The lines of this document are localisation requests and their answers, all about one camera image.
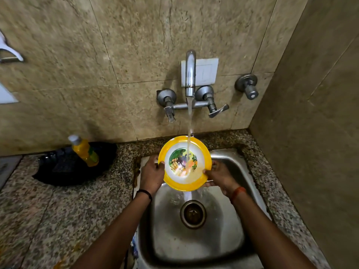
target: sink drain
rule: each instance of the sink drain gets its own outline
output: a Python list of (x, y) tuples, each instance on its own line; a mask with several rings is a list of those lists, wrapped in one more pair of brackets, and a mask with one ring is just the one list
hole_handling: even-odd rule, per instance
[(196, 201), (189, 200), (183, 204), (180, 216), (182, 223), (191, 229), (197, 229), (203, 226), (206, 221), (207, 213), (204, 206)]

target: forearm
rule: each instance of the forearm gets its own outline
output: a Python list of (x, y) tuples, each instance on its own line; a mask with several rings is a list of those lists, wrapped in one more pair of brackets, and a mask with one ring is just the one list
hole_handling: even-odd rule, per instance
[(233, 203), (264, 268), (315, 268), (247, 193), (239, 193)]
[(118, 269), (149, 203), (139, 193), (71, 269)]

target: granite countertop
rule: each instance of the granite countertop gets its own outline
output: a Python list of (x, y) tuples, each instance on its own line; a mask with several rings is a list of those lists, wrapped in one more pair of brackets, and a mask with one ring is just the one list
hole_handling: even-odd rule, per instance
[[(330, 268), (257, 143), (245, 130), (196, 135), (207, 147), (239, 147), (276, 225), (318, 268)], [(132, 198), (135, 161), (170, 137), (118, 144), (112, 168), (95, 181), (54, 187), (32, 178), (26, 155), (0, 191), (0, 269), (69, 268)]]

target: yellow bottle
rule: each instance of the yellow bottle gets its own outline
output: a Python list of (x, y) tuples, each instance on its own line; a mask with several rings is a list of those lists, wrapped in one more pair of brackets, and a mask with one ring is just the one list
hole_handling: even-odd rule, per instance
[(87, 166), (92, 167), (98, 164), (98, 155), (87, 140), (83, 140), (77, 135), (71, 135), (68, 139), (72, 143), (72, 149), (86, 162)]

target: hand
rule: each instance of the hand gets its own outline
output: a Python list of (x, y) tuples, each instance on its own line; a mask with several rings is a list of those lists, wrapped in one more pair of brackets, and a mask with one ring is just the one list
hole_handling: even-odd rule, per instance
[(141, 169), (140, 189), (148, 191), (152, 196), (161, 187), (164, 178), (164, 162), (160, 162), (157, 166), (156, 159), (158, 159), (158, 155), (150, 156), (146, 165)]
[(212, 161), (212, 170), (203, 170), (203, 173), (208, 176), (208, 180), (203, 186), (219, 186), (222, 193), (231, 198), (233, 191), (240, 187), (240, 185), (234, 180), (233, 176), (229, 172), (227, 166), (219, 161)]

